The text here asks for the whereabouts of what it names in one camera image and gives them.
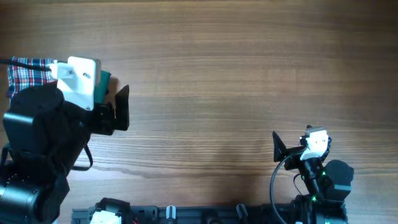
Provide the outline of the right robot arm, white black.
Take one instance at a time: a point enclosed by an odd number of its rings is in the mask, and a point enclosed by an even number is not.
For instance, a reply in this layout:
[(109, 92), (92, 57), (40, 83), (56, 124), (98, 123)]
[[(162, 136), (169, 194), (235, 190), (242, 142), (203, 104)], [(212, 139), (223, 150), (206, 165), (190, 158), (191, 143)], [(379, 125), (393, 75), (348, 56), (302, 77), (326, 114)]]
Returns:
[[(272, 133), (274, 162), (269, 184), (272, 213), (279, 223), (348, 223), (345, 199), (351, 193), (354, 169), (340, 160), (323, 165), (330, 153), (332, 138), (322, 127), (308, 125), (297, 147), (287, 148), (279, 135)], [(274, 182), (280, 168), (298, 170), (308, 194), (299, 194), (288, 208), (278, 208)]]

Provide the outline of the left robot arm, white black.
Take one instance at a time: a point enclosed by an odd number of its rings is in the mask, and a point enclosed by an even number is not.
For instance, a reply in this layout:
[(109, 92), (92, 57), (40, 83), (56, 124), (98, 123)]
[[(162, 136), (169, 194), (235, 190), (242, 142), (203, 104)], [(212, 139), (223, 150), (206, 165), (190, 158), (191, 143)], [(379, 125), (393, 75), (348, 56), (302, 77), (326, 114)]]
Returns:
[(9, 142), (1, 155), (1, 223), (53, 223), (70, 188), (71, 170), (92, 134), (112, 135), (129, 127), (129, 86), (114, 103), (87, 111), (67, 102), (55, 84), (17, 93), (3, 116)]

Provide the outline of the plaid shirt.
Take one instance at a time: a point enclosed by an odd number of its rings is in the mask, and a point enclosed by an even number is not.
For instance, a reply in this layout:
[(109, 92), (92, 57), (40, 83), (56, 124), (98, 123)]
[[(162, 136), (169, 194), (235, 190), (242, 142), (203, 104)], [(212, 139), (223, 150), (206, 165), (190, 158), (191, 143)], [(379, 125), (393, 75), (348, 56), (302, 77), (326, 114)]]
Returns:
[(9, 87), (6, 92), (8, 98), (16, 93), (32, 87), (53, 83), (57, 80), (52, 77), (50, 64), (57, 63), (52, 58), (23, 58), (13, 56), (10, 59), (1, 59), (7, 65)]

